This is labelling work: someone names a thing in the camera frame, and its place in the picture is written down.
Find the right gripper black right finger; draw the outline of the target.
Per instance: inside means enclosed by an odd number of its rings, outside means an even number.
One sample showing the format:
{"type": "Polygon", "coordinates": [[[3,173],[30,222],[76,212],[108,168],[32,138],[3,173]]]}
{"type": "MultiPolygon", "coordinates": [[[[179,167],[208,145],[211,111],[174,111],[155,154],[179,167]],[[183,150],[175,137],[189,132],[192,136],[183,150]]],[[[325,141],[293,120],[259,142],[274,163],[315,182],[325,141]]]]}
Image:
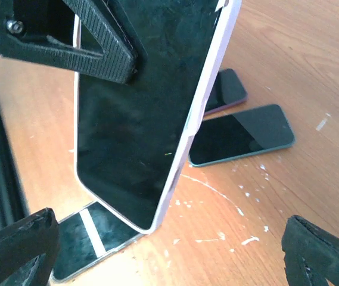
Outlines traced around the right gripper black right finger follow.
{"type": "Polygon", "coordinates": [[[339,285],[339,238],[294,215],[281,245],[289,285],[339,285]]]}

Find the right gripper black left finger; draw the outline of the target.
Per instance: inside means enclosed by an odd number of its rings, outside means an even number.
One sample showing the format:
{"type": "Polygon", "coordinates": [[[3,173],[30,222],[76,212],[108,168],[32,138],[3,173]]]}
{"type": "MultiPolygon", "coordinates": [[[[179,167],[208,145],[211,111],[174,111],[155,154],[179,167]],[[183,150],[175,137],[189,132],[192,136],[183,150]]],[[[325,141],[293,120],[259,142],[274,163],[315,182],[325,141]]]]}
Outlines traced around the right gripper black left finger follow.
{"type": "Polygon", "coordinates": [[[59,251],[59,225],[51,208],[0,230],[0,285],[48,285],[59,251]]]}

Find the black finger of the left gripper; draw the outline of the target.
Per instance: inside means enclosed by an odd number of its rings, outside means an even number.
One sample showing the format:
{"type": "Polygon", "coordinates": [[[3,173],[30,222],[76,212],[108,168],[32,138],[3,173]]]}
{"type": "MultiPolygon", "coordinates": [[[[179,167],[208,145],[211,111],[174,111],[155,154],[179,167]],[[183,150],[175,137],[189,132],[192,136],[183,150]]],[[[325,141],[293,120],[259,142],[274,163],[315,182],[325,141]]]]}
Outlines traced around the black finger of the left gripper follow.
{"type": "Polygon", "coordinates": [[[138,39],[121,1],[0,1],[0,55],[124,84],[138,39]]]}

